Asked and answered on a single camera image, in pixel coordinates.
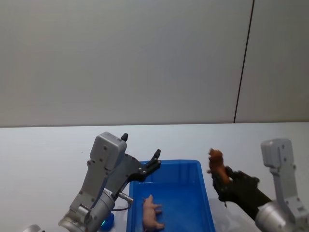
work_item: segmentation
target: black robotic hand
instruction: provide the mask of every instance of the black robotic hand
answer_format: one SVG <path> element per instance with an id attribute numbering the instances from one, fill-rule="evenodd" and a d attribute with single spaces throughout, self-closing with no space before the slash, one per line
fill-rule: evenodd
<path id="1" fill-rule="evenodd" d="M 211 172 L 213 187 L 219 195 L 219 200 L 236 203 L 254 220 L 259 211 L 258 207 L 271 201 L 257 188 L 259 179 L 242 171 L 234 172 L 230 167 L 225 167 L 225 170 L 232 179 L 229 183 L 224 183 L 218 173 Z"/>
<path id="2" fill-rule="evenodd" d="M 161 161 L 158 160 L 161 150 L 157 149 L 153 157 L 146 164 L 141 164 L 134 157 L 125 154 L 122 162 L 111 172 L 105 188 L 111 190 L 112 197 L 117 199 L 118 194 L 131 181 L 144 181 L 147 176 L 160 168 Z"/>

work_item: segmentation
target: pink toy pig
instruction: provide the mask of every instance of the pink toy pig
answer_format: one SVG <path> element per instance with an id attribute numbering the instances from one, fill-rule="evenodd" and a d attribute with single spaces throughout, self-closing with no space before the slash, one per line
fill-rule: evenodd
<path id="1" fill-rule="evenodd" d="M 150 195 L 144 200 L 143 204 L 143 228 L 145 232 L 153 232 L 155 230 L 161 230 L 164 228 L 164 224 L 160 224 L 156 221 L 156 214 L 162 212 L 162 210 L 156 210 L 161 207 L 160 204 L 153 204 L 153 196 Z"/>

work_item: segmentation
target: blue plastic bin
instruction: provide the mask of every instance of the blue plastic bin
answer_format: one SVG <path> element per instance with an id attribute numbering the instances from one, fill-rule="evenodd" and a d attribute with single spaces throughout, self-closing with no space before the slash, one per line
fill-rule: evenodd
<path id="1" fill-rule="evenodd" d="M 128 211 L 126 232 L 142 232 L 143 198 L 150 194 L 162 204 L 157 220 L 162 232 L 215 232 L 201 165 L 196 160 L 164 160 L 143 183 L 131 182 L 134 203 Z"/>

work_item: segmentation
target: cable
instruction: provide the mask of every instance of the cable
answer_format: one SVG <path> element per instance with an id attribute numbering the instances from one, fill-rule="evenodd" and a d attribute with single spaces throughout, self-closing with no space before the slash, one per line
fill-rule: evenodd
<path id="1" fill-rule="evenodd" d="M 131 208 L 131 204 L 128 204 L 127 208 L 122 208 L 122 209 L 113 209 L 112 211 L 124 211 Z"/>

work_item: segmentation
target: white wall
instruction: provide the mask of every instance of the white wall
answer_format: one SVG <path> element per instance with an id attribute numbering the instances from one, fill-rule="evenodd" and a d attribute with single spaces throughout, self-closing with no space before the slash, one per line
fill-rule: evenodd
<path id="1" fill-rule="evenodd" d="M 257 0 L 236 122 L 309 120 L 309 1 Z"/>
<path id="2" fill-rule="evenodd" d="M 232 122 L 249 0 L 0 1 L 0 126 Z"/>

